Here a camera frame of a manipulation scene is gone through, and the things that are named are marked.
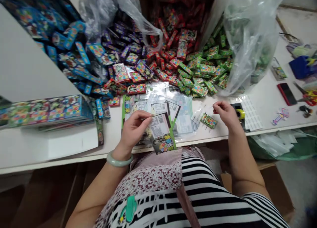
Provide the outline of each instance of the tape roll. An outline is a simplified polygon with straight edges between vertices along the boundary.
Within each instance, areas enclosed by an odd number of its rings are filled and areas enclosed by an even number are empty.
[[[242,109],[236,109],[235,111],[237,112],[237,115],[238,115],[238,117],[239,117],[239,120],[244,119],[245,113],[244,113],[244,111],[243,111]]]

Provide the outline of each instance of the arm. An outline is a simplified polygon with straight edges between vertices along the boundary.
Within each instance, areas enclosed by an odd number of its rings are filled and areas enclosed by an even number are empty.
[[[119,161],[129,160],[133,146],[140,140],[151,121],[150,113],[145,111],[134,112],[124,123],[121,140],[114,149],[112,157]],[[93,227],[98,215],[126,175],[127,170],[128,166],[119,168],[106,162],[80,198],[67,222],[66,228]]]
[[[248,192],[257,192],[270,199],[235,109],[225,101],[216,102],[213,107],[214,114],[220,115],[229,130],[229,160],[233,194],[242,196]]]

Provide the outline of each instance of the yellow tape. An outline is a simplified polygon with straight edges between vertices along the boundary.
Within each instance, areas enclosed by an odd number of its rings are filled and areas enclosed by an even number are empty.
[[[238,112],[238,114],[240,114],[239,120],[244,119],[245,113],[244,113],[244,111],[242,109],[236,109],[236,112]]]

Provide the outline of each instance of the hand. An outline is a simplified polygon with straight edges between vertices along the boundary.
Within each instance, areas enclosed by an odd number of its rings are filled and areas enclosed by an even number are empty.
[[[231,129],[237,125],[240,126],[240,122],[237,116],[237,113],[233,106],[231,106],[226,101],[218,101],[213,104],[214,114],[219,114],[221,120],[225,123],[225,125]]]
[[[132,113],[130,118],[124,122],[121,140],[112,153],[115,160],[128,160],[132,148],[139,142],[145,129],[152,121],[152,114],[138,110]]]

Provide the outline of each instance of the pink floral fabric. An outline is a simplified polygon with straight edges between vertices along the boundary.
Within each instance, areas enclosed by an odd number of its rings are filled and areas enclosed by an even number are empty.
[[[139,162],[133,163],[133,170],[128,173],[116,188],[113,196],[101,211],[95,223],[95,228],[105,227],[113,207],[118,201],[151,191],[178,189],[182,185],[182,153],[185,156],[197,156],[204,159],[199,149],[195,147],[178,148],[162,154],[149,153]]]

